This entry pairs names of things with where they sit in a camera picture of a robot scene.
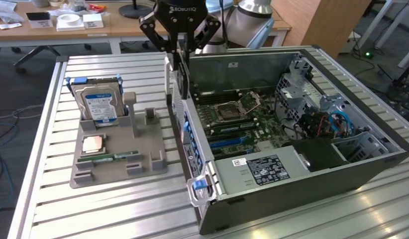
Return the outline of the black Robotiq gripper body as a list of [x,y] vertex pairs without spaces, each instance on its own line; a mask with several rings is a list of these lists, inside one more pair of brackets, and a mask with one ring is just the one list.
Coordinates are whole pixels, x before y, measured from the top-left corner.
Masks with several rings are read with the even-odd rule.
[[179,34],[187,35],[187,48],[197,48],[195,31],[208,16],[204,0],[157,0],[155,18],[168,32],[165,48],[176,48]]

